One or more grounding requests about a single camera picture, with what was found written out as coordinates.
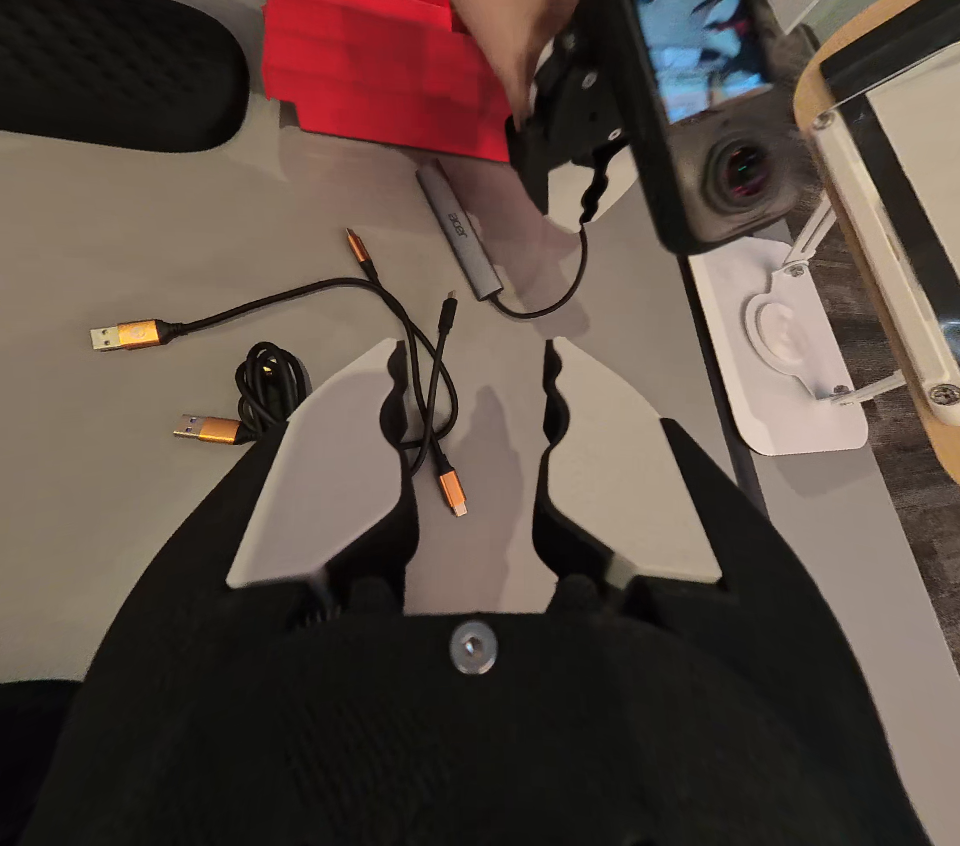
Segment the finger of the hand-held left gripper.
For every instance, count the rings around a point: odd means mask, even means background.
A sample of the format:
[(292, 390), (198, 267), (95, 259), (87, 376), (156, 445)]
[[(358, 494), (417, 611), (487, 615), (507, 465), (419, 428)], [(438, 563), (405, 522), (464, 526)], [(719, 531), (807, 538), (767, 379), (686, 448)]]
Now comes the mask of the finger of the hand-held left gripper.
[(594, 181), (594, 169), (566, 163), (548, 174), (546, 219), (563, 232), (579, 232), (582, 199)]
[(580, 166), (590, 172), (581, 198), (580, 225), (584, 228), (616, 204), (639, 176), (623, 133), (612, 133), (606, 144), (580, 156)]

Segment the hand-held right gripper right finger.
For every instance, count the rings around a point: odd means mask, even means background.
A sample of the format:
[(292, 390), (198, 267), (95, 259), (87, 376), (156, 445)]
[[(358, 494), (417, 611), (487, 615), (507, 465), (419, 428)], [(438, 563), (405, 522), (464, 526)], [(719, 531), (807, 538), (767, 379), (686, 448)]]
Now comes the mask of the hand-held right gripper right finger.
[(546, 344), (534, 549), (558, 576), (711, 586), (722, 570), (657, 410), (567, 338)]

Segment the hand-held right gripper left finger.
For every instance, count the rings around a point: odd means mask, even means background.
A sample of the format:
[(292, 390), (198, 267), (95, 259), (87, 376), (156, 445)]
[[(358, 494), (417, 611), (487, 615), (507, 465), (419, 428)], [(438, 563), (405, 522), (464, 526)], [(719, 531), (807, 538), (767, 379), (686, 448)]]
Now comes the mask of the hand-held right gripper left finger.
[(337, 372), (288, 421), (239, 543), (233, 589), (287, 581), (347, 595), (378, 576), (402, 599), (419, 545), (407, 433), (404, 342)]

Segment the grey USB hub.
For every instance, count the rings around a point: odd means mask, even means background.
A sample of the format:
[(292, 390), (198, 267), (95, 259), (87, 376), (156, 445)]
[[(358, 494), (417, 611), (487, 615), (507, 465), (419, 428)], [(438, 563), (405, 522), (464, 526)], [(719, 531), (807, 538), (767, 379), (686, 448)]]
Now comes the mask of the grey USB hub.
[(503, 283), (474, 229), (470, 216), (458, 200), (444, 168), (437, 160), (433, 160), (418, 167), (415, 177), (476, 300), (488, 303), (501, 315), (515, 322), (532, 322), (558, 312), (576, 296), (589, 263), (590, 249), (585, 225), (581, 225), (579, 230), (580, 260), (577, 273), (566, 292), (543, 309), (523, 312), (514, 310), (500, 298), (504, 289)]

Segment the white power adapter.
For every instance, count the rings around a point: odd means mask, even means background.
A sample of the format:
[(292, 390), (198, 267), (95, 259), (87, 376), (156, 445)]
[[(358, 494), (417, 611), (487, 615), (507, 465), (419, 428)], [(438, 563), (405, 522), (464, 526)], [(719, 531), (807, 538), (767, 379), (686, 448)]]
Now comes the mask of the white power adapter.
[(854, 389), (810, 273), (835, 222), (824, 197), (793, 244), (743, 237), (689, 260), (736, 428), (764, 456), (863, 447), (863, 405), (906, 384)]

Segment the red plastic bin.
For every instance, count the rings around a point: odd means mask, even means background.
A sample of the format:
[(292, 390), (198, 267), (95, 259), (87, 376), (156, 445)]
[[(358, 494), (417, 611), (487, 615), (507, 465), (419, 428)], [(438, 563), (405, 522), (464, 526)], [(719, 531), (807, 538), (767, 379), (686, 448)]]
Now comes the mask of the red plastic bin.
[(266, 96), (299, 126), (508, 161), (510, 107), (450, 0), (266, 0)]

